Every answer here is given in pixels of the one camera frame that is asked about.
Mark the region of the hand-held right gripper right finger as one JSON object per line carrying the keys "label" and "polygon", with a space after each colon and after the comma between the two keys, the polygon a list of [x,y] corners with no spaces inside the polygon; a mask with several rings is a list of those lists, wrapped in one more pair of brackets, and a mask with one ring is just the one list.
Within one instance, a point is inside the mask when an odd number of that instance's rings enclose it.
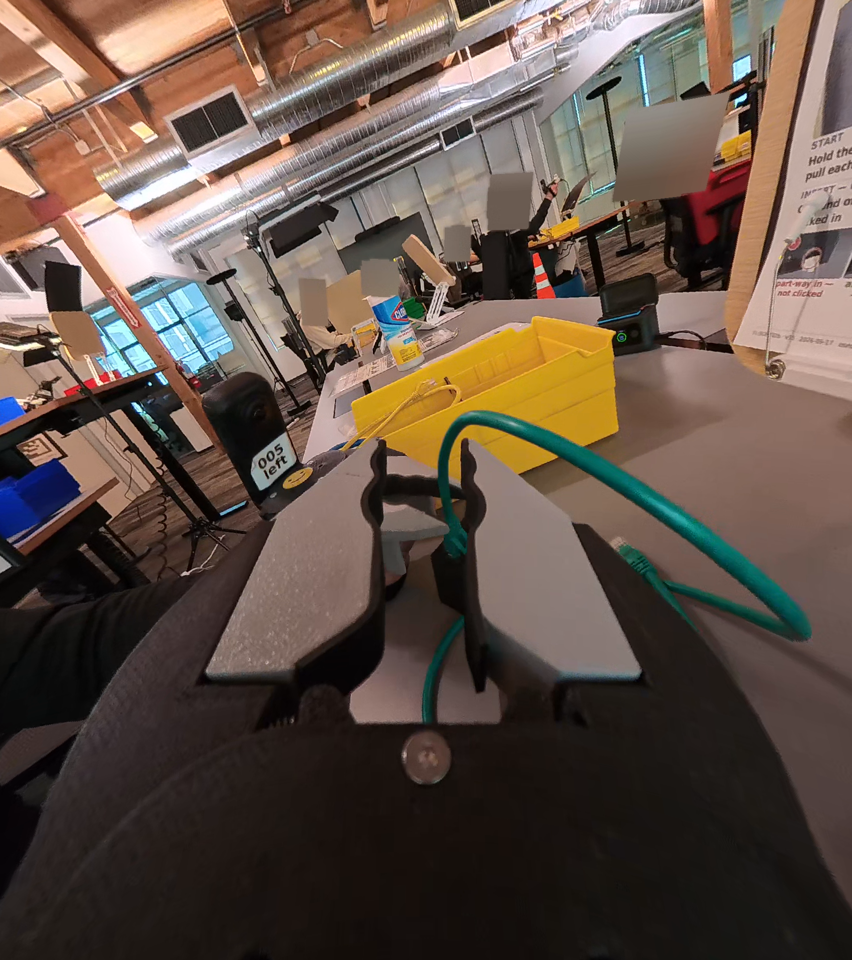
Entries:
{"label": "hand-held right gripper right finger", "polygon": [[461,444],[470,667],[502,694],[633,683],[642,667],[574,522],[481,444]]}

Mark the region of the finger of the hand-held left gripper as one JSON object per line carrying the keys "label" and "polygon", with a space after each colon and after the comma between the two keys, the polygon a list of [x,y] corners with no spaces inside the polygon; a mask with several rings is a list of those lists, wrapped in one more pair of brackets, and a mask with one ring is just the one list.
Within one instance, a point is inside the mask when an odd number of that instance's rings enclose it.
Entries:
{"label": "finger of the hand-held left gripper", "polygon": [[389,472],[382,492],[380,524],[384,577],[400,580],[418,545],[432,549],[449,533],[435,472]]}

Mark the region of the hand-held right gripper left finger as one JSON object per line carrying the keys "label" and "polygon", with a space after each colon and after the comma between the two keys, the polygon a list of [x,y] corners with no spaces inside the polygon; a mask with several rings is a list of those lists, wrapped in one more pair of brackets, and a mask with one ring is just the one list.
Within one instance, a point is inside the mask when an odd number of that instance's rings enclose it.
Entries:
{"label": "hand-held right gripper left finger", "polygon": [[353,692],[384,654],[386,447],[350,453],[272,524],[206,666],[211,683]]}

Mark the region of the yellow plastic bin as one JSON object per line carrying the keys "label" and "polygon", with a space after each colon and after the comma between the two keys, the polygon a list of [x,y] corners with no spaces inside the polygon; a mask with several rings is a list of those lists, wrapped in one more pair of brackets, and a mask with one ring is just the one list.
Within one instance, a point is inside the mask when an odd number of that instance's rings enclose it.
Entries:
{"label": "yellow plastic bin", "polygon": [[611,339],[548,317],[497,331],[354,401],[357,436],[437,469],[454,419],[487,411],[588,446],[619,429]]}

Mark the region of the black tripod light stand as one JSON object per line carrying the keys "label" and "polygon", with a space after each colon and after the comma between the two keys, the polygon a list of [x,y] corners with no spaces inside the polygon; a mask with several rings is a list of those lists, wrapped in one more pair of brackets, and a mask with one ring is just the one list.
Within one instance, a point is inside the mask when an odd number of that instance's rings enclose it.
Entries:
{"label": "black tripod light stand", "polygon": [[326,378],[325,363],[314,352],[273,262],[319,235],[326,222],[336,219],[337,212],[322,200],[311,198],[290,205],[279,213],[279,216],[267,221],[262,214],[247,212],[241,233],[246,247],[263,264],[268,287],[283,307],[288,346],[300,357],[314,388],[321,393]]}
{"label": "black tripod light stand", "polygon": [[101,329],[83,309],[82,270],[65,260],[47,259],[43,263],[44,291],[48,323],[27,327],[22,323],[0,324],[0,351],[21,354],[22,365],[57,362],[72,379],[81,402],[104,422],[104,438],[113,431],[122,442],[125,459],[136,458],[143,470],[173,503],[188,522],[190,557],[183,577],[207,570],[218,552],[227,550],[224,537],[241,535],[241,531],[222,525],[223,515],[204,498],[201,489],[169,452],[157,431],[137,414],[136,401],[127,393],[115,408],[124,412],[133,429],[151,449],[146,455],[113,415],[113,407],[104,400],[107,388],[117,386],[123,378],[108,366],[108,349],[102,341]]}

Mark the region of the printed paper sheet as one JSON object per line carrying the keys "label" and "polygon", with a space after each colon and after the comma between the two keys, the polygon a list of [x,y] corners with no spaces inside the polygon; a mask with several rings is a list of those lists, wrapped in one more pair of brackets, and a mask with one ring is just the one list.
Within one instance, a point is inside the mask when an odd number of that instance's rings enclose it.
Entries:
{"label": "printed paper sheet", "polygon": [[392,354],[387,351],[386,354],[371,358],[367,364],[358,366],[355,370],[343,374],[337,379],[333,396],[337,397],[348,390],[353,390],[361,383],[369,381],[396,366]]}

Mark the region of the blue wipes pack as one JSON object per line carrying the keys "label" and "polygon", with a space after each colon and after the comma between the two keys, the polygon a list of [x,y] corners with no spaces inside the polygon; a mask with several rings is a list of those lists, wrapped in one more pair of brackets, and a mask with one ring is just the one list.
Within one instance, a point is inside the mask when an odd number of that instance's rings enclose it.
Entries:
{"label": "blue wipes pack", "polygon": [[371,294],[365,299],[371,307],[382,344],[397,370],[409,371],[421,366],[425,356],[401,298]]}

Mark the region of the small black device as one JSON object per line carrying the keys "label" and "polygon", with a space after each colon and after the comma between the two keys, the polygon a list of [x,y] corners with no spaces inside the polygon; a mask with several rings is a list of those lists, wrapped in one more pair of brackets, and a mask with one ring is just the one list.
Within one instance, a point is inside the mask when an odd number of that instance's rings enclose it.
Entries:
{"label": "small black device", "polygon": [[614,356],[659,349],[659,292],[653,273],[647,271],[607,283],[600,289],[599,298],[601,316],[598,327],[611,332]]}

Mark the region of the red office chair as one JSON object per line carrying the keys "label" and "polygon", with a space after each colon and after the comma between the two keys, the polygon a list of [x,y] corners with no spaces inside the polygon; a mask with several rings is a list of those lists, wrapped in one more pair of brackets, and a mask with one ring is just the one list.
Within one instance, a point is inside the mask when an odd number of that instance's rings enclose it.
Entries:
{"label": "red office chair", "polygon": [[728,288],[751,167],[750,159],[727,164],[709,174],[704,190],[660,201],[664,262],[690,292],[715,279]]}

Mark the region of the printed instruction sheet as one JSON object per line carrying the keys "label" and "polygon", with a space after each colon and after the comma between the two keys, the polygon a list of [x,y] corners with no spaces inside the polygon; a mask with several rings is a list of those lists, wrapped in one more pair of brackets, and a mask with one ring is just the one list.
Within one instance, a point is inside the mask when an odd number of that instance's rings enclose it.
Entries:
{"label": "printed instruction sheet", "polygon": [[734,345],[852,366],[852,1],[822,2],[768,260]]}

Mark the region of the black wall screen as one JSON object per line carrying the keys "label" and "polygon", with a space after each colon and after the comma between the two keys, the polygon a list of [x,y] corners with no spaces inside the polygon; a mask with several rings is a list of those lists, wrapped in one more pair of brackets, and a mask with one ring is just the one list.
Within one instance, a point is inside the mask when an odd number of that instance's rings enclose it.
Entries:
{"label": "black wall screen", "polygon": [[431,253],[435,253],[422,212],[414,211],[407,217],[393,217],[357,234],[351,245],[339,251],[340,259],[351,270],[358,269],[362,262],[368,260],[394,260],[404,254],[403,244],[411,235],[416,236]]}

